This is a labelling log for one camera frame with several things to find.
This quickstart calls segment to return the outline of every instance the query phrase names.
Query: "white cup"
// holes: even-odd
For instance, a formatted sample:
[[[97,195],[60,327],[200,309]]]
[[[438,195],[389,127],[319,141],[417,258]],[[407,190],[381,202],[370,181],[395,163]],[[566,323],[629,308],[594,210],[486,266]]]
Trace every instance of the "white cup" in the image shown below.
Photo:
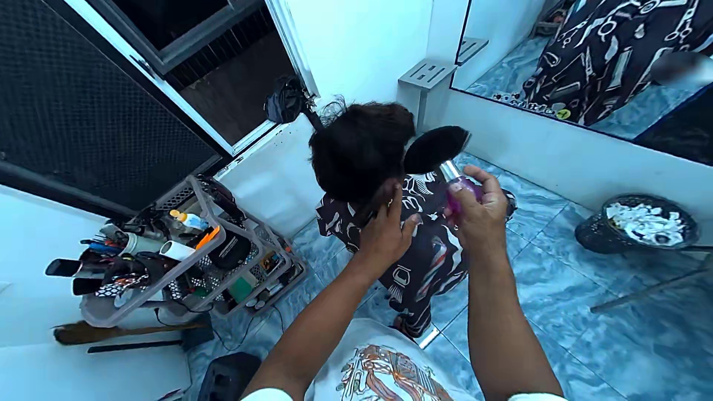
[[[190,246],[186,246],[182,243],[177,243],[175,241],[168,241],[167,243],[163,244],[161,249],[158,251],[159,254],[165,256],[166,258],[171,258],[179,261],[184,261],[194,252],[195,249],[191,248]]]

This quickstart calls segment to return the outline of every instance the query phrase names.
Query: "hand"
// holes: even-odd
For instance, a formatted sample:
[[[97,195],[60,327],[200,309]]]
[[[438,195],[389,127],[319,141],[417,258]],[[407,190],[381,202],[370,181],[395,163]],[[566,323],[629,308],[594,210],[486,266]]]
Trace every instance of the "hand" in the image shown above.
[[[458,226],[456,235],[461,245],[470,251],[505,250],[505,217],[508,199],[500,188],[498,179],[475,166],[466,166],[463,172],[483,184],[482,203],[461,184],[448,187],[451,195],[461,204],[461,212],[454,215],[446,208],[444,214]]]
[[[361,262],[359,267],[370,278],[376,280],[404,255],[411,246],[411,237],[414,228],[421,223],[421,216],[416,213],[406,219],[401,228],[401,197],[403,191],[401,184],[394,186],[394,198],[391,205],[381,205],[379,214],[361,230],[359,239],[359,252],[354,255],[354,260]]]

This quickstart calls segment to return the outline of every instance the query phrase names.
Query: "yellow sticker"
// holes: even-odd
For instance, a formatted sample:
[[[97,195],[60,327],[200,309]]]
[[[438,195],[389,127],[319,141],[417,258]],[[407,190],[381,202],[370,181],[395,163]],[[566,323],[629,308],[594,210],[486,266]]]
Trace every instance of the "yellow sticker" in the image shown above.
[[[566,108],[563,108],[562,110],[558,111],[557,114],[555,114],[555,116],[557,116],[557,118],[559,118],[560,120],[566,120],[571,115],[572,112],[567,110]]]

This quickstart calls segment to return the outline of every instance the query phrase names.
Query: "white t-shirt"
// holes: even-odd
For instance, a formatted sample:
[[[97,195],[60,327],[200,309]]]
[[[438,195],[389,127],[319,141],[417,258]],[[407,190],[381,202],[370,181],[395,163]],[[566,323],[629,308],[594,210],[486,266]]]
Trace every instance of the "white t-shirt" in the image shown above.
[[[464,400],[459,388],[428,355],[394,329],[354,319],[304,396],[305,401]],[[261,389],[245,401],[292,401],[278,389]],[[516,395],[511,401],[564,401],[551,394]]]

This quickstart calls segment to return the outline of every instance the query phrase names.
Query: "forearm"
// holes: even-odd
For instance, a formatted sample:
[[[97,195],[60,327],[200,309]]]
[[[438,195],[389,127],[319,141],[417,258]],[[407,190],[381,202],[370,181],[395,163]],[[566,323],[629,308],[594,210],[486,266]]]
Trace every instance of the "forearm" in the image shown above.
[[[367,262],[357,255],[284,332],[244,395],[276,387],[294,400],[304,397],[314,376],[339,344],[359,301],[375,281],[358,274]]]
[[[471,259],[468,344],[473,371],[489,401],[520,393],[562,395],[557,378],[518,300],[506,248]]]

